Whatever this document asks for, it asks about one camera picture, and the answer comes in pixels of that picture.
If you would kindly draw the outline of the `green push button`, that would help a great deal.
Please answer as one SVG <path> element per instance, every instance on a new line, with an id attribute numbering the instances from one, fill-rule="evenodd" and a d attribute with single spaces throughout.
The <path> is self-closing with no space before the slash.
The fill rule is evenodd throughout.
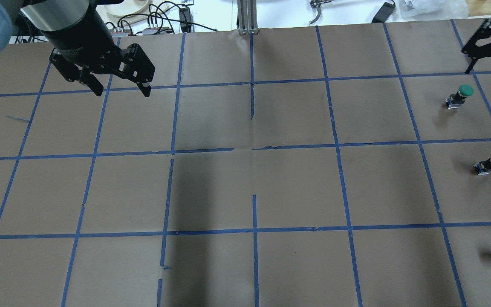
<path id="1" fill-rule="evenodd" d="M 449 95 L 445 100 L 447 109 L 459 109 L 466 101 L 468 97 L 474 94 L 475 90 L 470 85 L 461 85 L 456 93 Z"/>

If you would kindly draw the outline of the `wooden cutting board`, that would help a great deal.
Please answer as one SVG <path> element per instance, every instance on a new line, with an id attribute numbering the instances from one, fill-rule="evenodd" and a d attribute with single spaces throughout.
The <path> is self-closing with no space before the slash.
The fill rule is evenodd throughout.
<path id="1" fill-rule="evenodd" d="M 491 16 L 491 0 L 466 0 L 469 17 Z"/>

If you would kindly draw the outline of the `beige plate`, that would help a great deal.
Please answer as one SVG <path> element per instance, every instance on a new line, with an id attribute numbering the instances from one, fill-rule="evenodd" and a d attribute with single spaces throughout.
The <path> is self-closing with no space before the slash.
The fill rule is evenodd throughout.
<path id="1" fill-rule="evenodd" d="M 111 17 L 122 17 L 130 14 L 146 14 L 153 12 L 155 6 L 169 8 L 164 0 L 98 0 L 98 8 L 103 8 Z"/>

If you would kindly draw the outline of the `black power adapter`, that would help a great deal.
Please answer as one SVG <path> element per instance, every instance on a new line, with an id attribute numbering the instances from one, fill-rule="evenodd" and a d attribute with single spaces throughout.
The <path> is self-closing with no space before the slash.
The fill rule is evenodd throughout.
<path id="1" fill-rule="evenodd" d="M 193 20 L 191 9 L 188 6 L 179 8 L 179 22 L 182 33 L 191 33 L 193 29 Z"/>

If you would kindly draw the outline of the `clear plastic bag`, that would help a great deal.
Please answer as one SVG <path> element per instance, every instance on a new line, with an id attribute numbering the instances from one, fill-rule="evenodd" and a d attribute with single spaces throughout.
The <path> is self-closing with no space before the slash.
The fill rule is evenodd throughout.
<path id="1" fill-rule="evenodd" d="M 469 8 L 465 0 L 397 0 L 404 20 L 465 19 Z"/>

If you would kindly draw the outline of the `black laptop charger brick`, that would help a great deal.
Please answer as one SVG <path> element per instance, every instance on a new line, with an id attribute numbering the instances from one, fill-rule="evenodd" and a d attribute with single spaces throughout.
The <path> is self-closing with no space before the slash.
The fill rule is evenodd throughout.
<path id="1" fill-rule="evenodd" d="M 371 23 L 385 23 L 389 17 L 394 13 L 397 4 L 395 0 L 390 0 L 390 2 L 385 1 L 379 10 L 375 13 L 372 18 Z"/>

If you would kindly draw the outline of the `aluminium frame post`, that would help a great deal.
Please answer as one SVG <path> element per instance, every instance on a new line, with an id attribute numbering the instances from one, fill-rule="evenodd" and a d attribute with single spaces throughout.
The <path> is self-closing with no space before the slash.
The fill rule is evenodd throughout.
<path id="1" fill-rule="evenodd" d="M 257 35 L 257 1 L 237 0 L 237 30 L 240 35 Z"/>

